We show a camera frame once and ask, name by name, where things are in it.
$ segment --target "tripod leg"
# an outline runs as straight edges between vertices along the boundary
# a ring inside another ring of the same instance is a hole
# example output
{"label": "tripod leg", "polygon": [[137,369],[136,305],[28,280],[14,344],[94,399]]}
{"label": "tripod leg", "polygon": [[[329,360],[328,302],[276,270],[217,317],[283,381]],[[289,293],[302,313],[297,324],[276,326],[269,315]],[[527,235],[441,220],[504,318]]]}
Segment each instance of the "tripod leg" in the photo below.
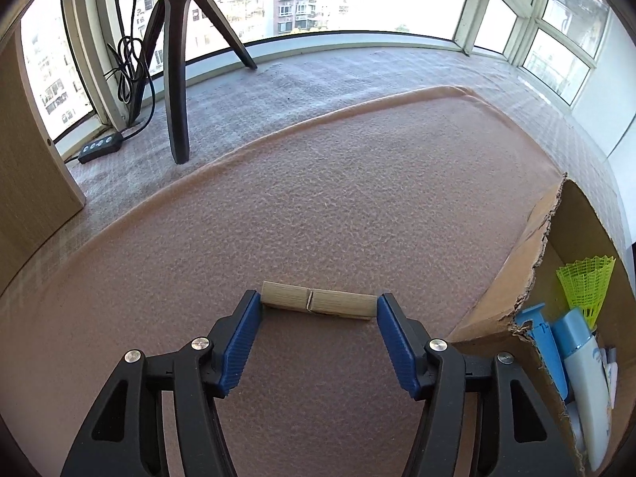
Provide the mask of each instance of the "tripod leg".
{"label": "tripod leg", "polygon": [[252,56],[247,52],[245,45],[241,43],[236,32],[232,30],[230,23],[221,12],[221,9],[216,5],[216,2],[214,0],[195,0],[195,3],[203,11],[203,14],[210,19],[212,24],[216,27],[216,30],[221,33],[231,49],[236,52],[236,55],[243,61],[243,64],[255,70],[256,63],[252,59]]}
{"label": "tripod leg", "polygon": [[[161,28],[163,27],[163,20],[165,18],[165,2],[164,0],[157,0],[153,12],[150,14],[150,19],[145,28],[144,34],[144,56],[146,66],[150,66],[153,60],[153,54],[155,53],[155,47],[157,47],[157,40],[161,34]],[[128,127],[132,126],[139,113],[141,112],[141,102],[144,100],[144,90],[147,77],[145,76],[145,70],[141,63],[137,66],[135,72],[135,82],[132,83],[130,91],[130,103],[128,104]]]}
{"label": "tripod leg", "polygon": [[170,148],[175,163],[190,159],[186,111],[186,27],[192,0],[165,0],[163,85]]}

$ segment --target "blue bottle cap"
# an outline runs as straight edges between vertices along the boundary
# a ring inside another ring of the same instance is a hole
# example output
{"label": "blue bottle cap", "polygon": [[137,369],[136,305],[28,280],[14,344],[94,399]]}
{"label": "blue bottle cap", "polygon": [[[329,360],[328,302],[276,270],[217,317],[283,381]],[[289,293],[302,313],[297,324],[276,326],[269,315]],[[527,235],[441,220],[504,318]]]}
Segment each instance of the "blue bottle cap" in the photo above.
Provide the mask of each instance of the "blue bottle cap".
{"label": "blue bottle cap", "polygon": [[543,319],[543,314],[541,313],[541,309],[544,306],[545,303],[541,303],[530,308],[526,308],[519,312],[514,320],[519,326],[526,322],[532,323],[532,330],[530,330],[528,334],[534,339],[537,349],[541,354],[541,358],[548,369],[550,377],[561,395],[561,399],[565,400],[567,397],[567,380],[565,379],[565,371],[561,357],[559,357],[557,345],[555,344],[554,337],[552,336],[550,326],[548,322]]}
{"label": "blue bottle cap", "polygon": [[592,337],[588,324],[578,308],[570,310],[558,321],[552,323],[556,345],[564,359],[572,355]]}

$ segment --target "silver screw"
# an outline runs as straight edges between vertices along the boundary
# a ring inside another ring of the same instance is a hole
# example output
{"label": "silver screw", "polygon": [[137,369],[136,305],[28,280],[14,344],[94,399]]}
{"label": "silver screw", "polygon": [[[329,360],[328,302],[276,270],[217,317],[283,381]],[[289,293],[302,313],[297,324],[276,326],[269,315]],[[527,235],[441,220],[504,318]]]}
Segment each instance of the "silver screw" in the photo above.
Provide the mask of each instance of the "silver screw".
{"label": "silver screw", "polygon": [[446,341],[443,341],[442,339],[433,339],[431,342],[429,342],[429,346],[430,349],[435,352],[443,352],[448,347]]}
{"label": "silver screw", "polygon": [[190,346],[195,350],[205,350],[210,345],[210,341],[205,337],[197,337]]}
{"label": "silver screw", "polygon": [[514,357],[508,352],[501,352],[497,355],[497,360],[502,364],[512,364],[514,362]]}
{"label": "silver screw", "polygon": [[141,352],[139,350],[130,350],[123,356],[123,359],[128,363],[135,363],[141,358]]}

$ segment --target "blue rubber pad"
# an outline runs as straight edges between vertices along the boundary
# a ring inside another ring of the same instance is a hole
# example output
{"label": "blue rubber pad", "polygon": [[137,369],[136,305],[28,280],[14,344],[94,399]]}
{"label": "blue rubber pad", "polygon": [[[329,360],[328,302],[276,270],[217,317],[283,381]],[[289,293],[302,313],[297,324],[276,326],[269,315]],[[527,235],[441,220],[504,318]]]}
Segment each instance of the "blue rubber pad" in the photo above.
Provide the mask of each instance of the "blue rubber pad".
{"label": "blue rubber pad", "polygon": [[225,396],[239,384],[260,323],[261,297],[255,293],[223,354],[223,374],[219,388]]}
{"label": "blue rubber pad", "polygon": [[384,296],[378,298],[377,321],[399,384],[408,391],[411,398],[416,398],[420,392],[420,384],[415,371],[415,355]]}

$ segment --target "white bottle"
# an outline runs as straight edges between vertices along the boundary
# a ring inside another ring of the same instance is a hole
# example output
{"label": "white bottle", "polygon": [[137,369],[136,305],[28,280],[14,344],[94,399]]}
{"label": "white bottle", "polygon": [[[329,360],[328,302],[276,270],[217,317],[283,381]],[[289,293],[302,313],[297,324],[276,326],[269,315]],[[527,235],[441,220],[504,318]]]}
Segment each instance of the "white bottle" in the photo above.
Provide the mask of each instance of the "white bottle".
{"label": "white bottle", "polygon": [[556,321],[552,334],[574,391],[589,466],[596,471],[612,430],[612,405],[599,346],[578,308]]}

